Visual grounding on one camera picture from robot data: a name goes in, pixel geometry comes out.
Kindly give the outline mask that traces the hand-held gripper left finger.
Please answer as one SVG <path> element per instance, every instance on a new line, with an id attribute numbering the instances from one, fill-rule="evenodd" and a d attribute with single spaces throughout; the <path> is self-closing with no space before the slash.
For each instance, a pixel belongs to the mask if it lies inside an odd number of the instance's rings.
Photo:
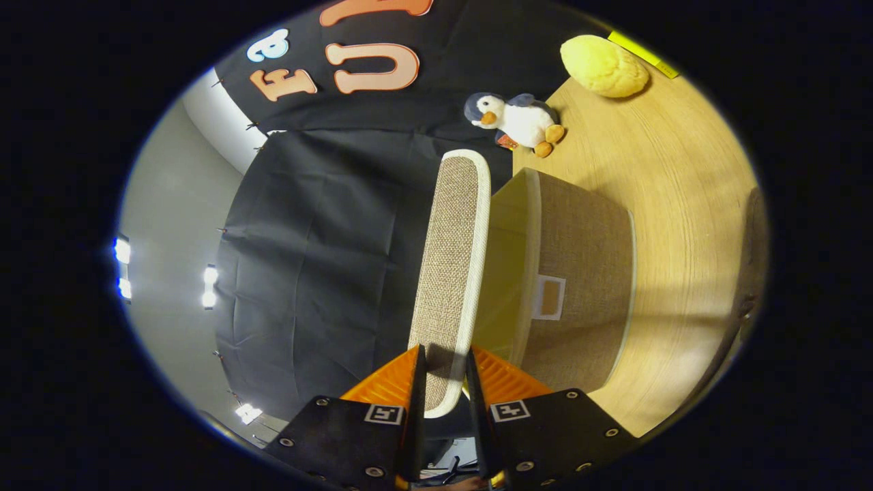
<path id="1" fill-rule="evenodd" d="M 265 453 L 331 490 L 409 490 L 423 468 L 426 373 L 415 345 L 342 397 L 314 397 Z"/>

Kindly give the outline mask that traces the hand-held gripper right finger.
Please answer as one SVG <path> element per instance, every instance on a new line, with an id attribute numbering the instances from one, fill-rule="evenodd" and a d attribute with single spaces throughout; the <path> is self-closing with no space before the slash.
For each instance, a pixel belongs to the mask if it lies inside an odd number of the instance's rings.
<path id="1" fill-rule="evenodd" d="M 581 389 L 550 389 L 484 348 L 467 355 L 467 391 L 490 490 L 571 490 L 638 447 Z"/>

